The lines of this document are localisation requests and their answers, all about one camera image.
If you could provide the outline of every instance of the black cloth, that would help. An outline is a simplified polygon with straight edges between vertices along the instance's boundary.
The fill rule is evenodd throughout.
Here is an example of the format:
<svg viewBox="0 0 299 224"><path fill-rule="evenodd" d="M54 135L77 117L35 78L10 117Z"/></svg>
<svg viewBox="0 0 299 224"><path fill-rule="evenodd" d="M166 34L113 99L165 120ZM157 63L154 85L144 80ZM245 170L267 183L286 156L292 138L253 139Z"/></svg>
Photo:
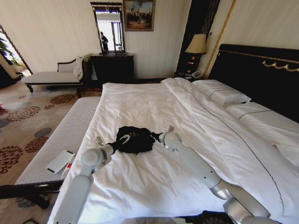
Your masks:
<svg viewBox="0 0 299 224"><path fill-rule="evenodd" d="M119 150L123 153L143 153L152 150L159 134L150 132L147 128L124 126L118 130L116 142L121 142Z"/></svg>

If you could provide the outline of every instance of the white robotic arm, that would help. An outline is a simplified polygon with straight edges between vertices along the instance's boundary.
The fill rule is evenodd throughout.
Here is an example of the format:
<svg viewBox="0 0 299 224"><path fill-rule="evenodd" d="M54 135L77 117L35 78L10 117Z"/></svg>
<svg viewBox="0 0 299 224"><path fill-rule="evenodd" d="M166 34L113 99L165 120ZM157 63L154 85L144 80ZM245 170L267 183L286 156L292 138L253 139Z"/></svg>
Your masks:
<svg viewBox="0 0 299 224"><path fill-rule="evenodd" d="M53 224L78 223L93 183L92 174L111 161L111 155L117 148L115 143L106 144L99 149L89 149L82 155L82 169L70 182Z"/></svg>
<svg viewBox="0 0 299 224"><path fill-rule="evenodd" d="M181 137L172 132L159 135L159 141L165 148L177 150L184 164L193 171L217 197L226 200L223 207L236 224L277 224L269 219L270 213L253 196L238 185L221 179L215 170L192 148L182 144ZM130 139L125 135L120 142L108 143L99 149L87 150L81 157L82 169L75 176L65 193L54 218L54 224L76 224L86 203L91 184L92 173L111 161L111 155Z"/></svg>
<svg viewBox="0 0 299 224"><path fill-rule="evenodd" d="M196 174L211 192L226 200L223 207L236 224L277 224L269 219L270 213L253 196L238 185L221 179L215 170L192 148L182 144L181 137L172 132L159 136L159 141L170 150L177 150L184 164Z"/></svg>

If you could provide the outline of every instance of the bed frame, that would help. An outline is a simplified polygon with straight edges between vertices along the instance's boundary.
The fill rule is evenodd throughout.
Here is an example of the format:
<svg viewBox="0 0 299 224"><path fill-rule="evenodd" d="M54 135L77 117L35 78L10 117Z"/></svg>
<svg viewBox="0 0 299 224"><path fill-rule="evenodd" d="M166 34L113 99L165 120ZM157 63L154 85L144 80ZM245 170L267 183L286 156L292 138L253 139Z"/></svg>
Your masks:
<svg viewBox="0 0 299 224"><path fill-rule="evenodd" d="M299 122L299 50L222 44L208 78Z"/></svg>

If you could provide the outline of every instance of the nightstand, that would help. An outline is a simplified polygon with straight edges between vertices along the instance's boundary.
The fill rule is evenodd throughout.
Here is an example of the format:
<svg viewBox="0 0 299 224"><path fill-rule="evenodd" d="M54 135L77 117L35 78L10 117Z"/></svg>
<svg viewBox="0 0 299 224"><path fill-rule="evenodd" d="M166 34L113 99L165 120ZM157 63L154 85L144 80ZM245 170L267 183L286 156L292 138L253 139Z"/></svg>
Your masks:
<svg viewBox="0 0 299 224"><path fill-rule="evenodd" d="M199 78L199 79L195 79L195 78L193 78L192 76L190 76L189 74L185 74L185 73L183 73L183 72L175 72L174 73L174 77L176 78L176 77L180 77L180 78L184 78L184 79L187 79L188 81L190 81L190 82L194 82L194 81L196 81L196 80L200 80L201 78Z"/></svg>

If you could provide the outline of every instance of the floral rug pattern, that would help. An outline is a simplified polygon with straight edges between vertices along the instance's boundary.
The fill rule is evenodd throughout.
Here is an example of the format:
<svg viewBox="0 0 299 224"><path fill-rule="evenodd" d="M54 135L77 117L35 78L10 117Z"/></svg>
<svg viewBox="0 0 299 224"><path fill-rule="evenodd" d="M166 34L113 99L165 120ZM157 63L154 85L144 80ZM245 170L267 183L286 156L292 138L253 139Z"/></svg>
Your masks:
<svg viewBox="0 0 299 224"><path fill-rule="evenodd" d="M21 81L0 89L0 185L15 183L78 99L74 87L33 89L30 93ZM50 201L45 210L24 198L0 200L0 223L22 224L28 219L46 223L57 195L43 197Z"/></svg>

